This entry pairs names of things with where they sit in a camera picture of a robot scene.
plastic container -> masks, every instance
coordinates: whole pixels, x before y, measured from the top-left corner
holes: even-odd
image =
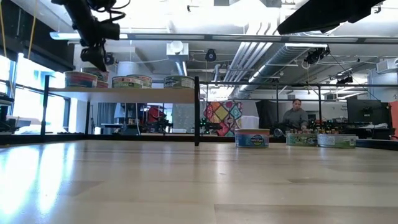
[[[195,82],[192,77],[172,75],[164,79],[164,88],[194,88]]]
[[[97,81],[97,88],[107,88],[108,83],[103,81]]]
[[[352,134],[319,134],[318,146],[342,149],[354,149],[356,136]]]
[[[269,129],[235,129],[236,147],[268,148]]]
[[[288,146],[317,146],[316,134],[286,134],[286,145]]]
[[[82,68],[81,71],[96,75],[98,77],[98,81],[108,82],[109,72],[103,72],[98,68]]]
[[[65,87],[87,87],[95,88],[97,86],[98,77],[84,72],[64,72]]]
[[[112,88],[142,88],[142,80],[134,77],[113,77]]]
[[[152,78],[146,75],[128,75],[127,77],[139,78],[142,80],[142,88],[152,88]]]

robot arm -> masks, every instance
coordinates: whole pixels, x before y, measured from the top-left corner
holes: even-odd
[[[105,72],[104,44],[106,39],[119,40],[120,26],[113,22],[126,16],[125,13],[113,9],[122,9],[130,1],[119,8],[113,7],[116,0],[51,0],[51,2],[65,7],[72,20],[72,28],[80,34],[80,44],[87,47],[81,51],[82,61],[91,62]],[[110,19],[100,22],[92,15],[91,10],[108,12]],[[112,18],[112,14],[119,14],[119,16]]]

monitor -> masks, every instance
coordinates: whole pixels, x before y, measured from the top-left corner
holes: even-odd
[[[348,122],[391,125],[391,113],[388,103],[379,100],[347,100]]]

wooden shelf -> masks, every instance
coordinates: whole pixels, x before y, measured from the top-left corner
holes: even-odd
[[[193,89],[50,88],[50,93],[98,103],[194,103]]]

ceiling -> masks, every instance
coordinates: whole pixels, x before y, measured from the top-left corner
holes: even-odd
[[[35,0],[13,0],[27,12],[33,14]],[[38,18],[49,25],[54,30],[60,32],[72,32],[71,21],[62,6],[51,4],[51,0],[38,0]],[[289,0],[296,3],[295,6],[284,7],[284,10],[266,8],[259,0],[240,0],[231,6],[213,6],[214,0],[132,0],[130,6],[124,9],[127,17],[118,21],[124,30],[129,32],[171,32],[171,33],[191,33],[191,34],[247,34],[248,24],[256,22],[276,23],[279,15],[292,13],[287,8],[298,8],[308,0]],[[125,0],[119,0],[117,5],[123,5]],[[187,11],[187,5],[191,5],[191,12]],[[393,37],[398,35],[398,2],[387,0],[382,6],[379,14],[355,23],[345,23],[336,30],[331,36],[383,36]],[[101,19],[107,19],[107,14],[95,14]],[[154,61],[166,59],[165,41],[107,41],[107,49],[118,49],[114,51],[119,61]],[[206,69],[214,68],[216,63],[205,63],[204,53],[208,49],[215,49],[218,54],[217,61],[230,64],[241,43],[237,42],[189,42],[190,60],[187,62],[189,70],[202,72],[189,72],[190,76],[208,77],[212,75],[204,72]],[[135,47],[139,58],[131,58],[131,49]],[[330,45],[331,54],[336,60],[343,63],[344,68],[355,68],[358,74],[364,74],[365,69],[374,68],[371,63],[345,63],[355,61],[358,58],[365,62],[378,62],[381,57],[398,57],[398,46],[396,45]],[[321,82],[329,79],[331,75],[336,75],[342,68],[335,65],[314,65],[308,71],[302,68],[301,56],[293,64],[298,67],[286,67],[283,69],[284,76],[281,82]],[[264,56],[255,64],[254,68],[262,66],[271,55]],[[335,63],[333,57],[326,57],[322,63]],[[146,63],[147,68],[153,74],[168,75],[176,71],[172,61],[161,61]],[[248,73],[247,80],[253,73]]]

